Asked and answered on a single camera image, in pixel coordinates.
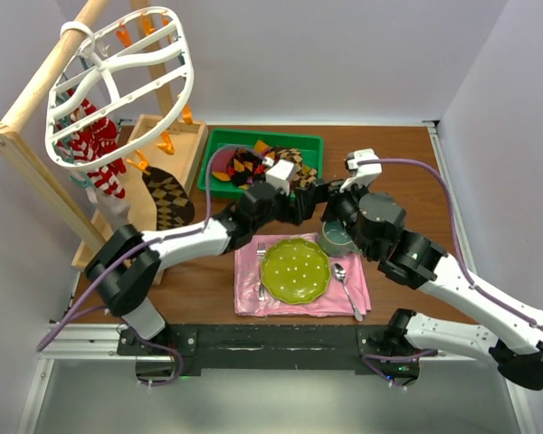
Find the brown argyle sock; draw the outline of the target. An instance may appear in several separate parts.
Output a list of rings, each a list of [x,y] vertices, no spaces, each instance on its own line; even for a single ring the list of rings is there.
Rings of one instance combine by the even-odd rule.
[[[150,165],[142,173],[142,180],[157,209],[158,231],[187,226],[192,222],[195,206],[174,175]]]
[[[318,179],[318,170],[304,163],[300,150],[275,147],[273,153],[276,161],[283,159],[294,164],[295,173],[291,178],[291,189],[297,187],[306,188]]]

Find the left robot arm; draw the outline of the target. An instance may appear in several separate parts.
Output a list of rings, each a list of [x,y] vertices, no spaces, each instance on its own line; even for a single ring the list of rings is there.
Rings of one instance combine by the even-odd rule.
[[[283,193],[264,181],[252,184],[204,223],[147,234],[127,224],[115,231],[85,269],[111,314],[137,334],[148,354],[161,354],[169,344],[166,320],[148,298],[159,271],[202,257],[239,250],[270,222],[301,225],[329,197],[329,183],[319,179],[295,193]]]

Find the yellow monster sock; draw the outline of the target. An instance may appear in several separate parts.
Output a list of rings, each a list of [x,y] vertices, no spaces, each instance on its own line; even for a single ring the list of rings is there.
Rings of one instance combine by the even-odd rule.
[[[254,147],[253,147],[254,151],[257,152],[258,154],[261,154],[263,156],[265,156],[266,154],[268,154],[272,148],[267,145],[266,143],[264,143],[263,141],[261,140],[258,140]]]

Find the purple yellow striped sock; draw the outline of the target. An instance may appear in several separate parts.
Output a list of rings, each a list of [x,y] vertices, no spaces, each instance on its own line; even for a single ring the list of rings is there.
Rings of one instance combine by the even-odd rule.
[[[234,150],[232,149],[224,149],[219,153],[212,163],[211,176],[219,181],[229,183],[231,177],[228,174],[228,164],[233,159],[233,155]]]

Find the brown white striped sock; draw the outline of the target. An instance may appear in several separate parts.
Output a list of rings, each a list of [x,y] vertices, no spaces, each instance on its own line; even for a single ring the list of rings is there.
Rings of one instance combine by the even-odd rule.
[[[101,212],[113,231],[129,223],[128,202],[93,187],[87,187],[85,192],[89,201]]]

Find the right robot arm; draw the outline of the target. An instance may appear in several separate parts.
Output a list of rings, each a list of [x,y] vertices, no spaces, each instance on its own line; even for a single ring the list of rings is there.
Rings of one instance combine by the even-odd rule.
[[[386,193],[329,184],[326,217],[343,225],[361,255],[401,286],[438,298],[473,319],[463,324],[398,309],[385,333],[397,355],[445,351],[496,364],[510,382],[543,390],[543,310],[474,275],[461,257],[405,227],[406,211]]]

